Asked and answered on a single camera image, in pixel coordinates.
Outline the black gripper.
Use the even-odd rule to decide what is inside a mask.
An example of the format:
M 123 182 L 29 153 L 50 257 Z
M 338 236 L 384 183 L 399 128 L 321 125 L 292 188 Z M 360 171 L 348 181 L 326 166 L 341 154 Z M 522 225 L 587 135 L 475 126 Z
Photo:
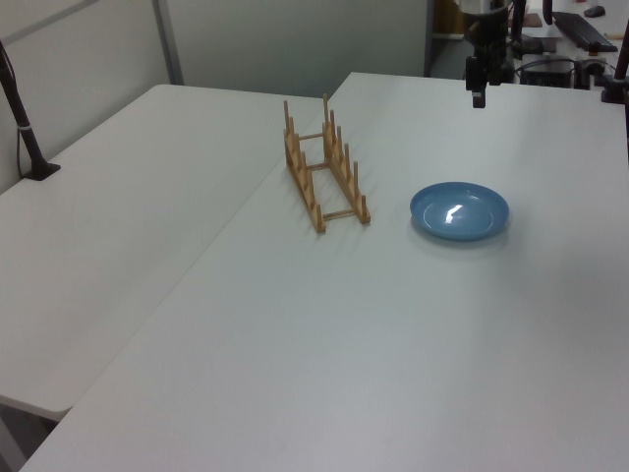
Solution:
M 486 107 L 486 84 L 500 86 L 514 77 L 508 57 L 508 26 L 504 17 L 467 17 L 466 40 L 474 54 L 466 58 L 466 90 L 472 94 L 474 108 Z

